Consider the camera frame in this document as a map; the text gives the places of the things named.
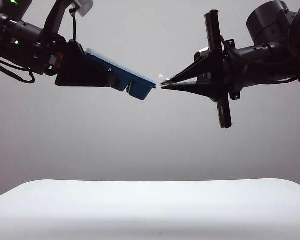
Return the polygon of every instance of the green led light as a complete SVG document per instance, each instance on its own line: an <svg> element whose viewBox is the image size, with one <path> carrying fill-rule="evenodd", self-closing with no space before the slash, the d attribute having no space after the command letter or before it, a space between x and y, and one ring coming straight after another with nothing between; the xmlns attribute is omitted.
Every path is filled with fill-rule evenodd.
<svg viewBox="0 0 300 240"><path fill-rule="evenodd" d="M18 2L16 0L10 0L10 3L13 3L15 5L18 5Z"/></svg>

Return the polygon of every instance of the white tabletop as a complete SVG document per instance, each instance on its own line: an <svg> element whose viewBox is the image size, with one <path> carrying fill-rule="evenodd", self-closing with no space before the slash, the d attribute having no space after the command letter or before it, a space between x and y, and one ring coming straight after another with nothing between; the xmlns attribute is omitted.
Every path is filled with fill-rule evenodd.
<svg viewBox="0 0 300 240"><path fill-rule="evenodd" d="M300 240L300 185L40 180L0 196L0 240Z"/></svg>

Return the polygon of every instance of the gray backdrop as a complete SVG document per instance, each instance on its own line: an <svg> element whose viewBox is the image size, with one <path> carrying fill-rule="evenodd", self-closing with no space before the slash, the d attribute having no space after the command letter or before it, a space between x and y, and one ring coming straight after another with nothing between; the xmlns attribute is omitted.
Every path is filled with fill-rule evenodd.
<svg viewBox="0 0 300 240"><path fill-rule="evenodd" d="M160 81L208 45L204 14L238 48L252 45L250 13L267 0L95 0L78 16L78 41ZM287 0L291 10L300 0ZM34 0L39 27L54 4ZM60 34L72 37L67 13ZM300 83L256 86L231 102L233 127L216 105L190 93L152 91L145 101L103 88L60 88L55 78L19 83L0 73L0 195L40 179L201 181L281 178L300 184Z"/></svg>

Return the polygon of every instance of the white table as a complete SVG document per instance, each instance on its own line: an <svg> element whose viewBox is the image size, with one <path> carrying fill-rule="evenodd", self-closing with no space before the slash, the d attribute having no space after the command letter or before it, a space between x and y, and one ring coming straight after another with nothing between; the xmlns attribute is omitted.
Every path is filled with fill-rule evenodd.
<svg viewBox="0 0 300 240"><path fill-rule="evenodd" d="M0 240L300 240L300 185L40 180L0 196Z"/></svg>

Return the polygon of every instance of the black cylindrical joint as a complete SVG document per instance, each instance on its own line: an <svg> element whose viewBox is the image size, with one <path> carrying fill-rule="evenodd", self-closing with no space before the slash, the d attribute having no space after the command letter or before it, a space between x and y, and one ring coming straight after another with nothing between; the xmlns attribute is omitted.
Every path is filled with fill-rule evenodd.
<svg viewBox="0 0 300 240"><path fill-rule="evenodd" d="M0 13L22 20L32 0L0 0Z"/></svg>
<svg viewBox="0 0 300 240"><path fill-rule="evenodd" d="M1 43L11 43L12 40L29 47L39 41L42 29L24 21L9 20L4 26Z"/></svg>
<svg viewBox="0 0 300 240"><path fill-rule="evenodd" d="M287 33L279 23L281 11L289 11L288 6L276 0L261 5L250 15L246 25L255 45L284 41Z"/></svg>

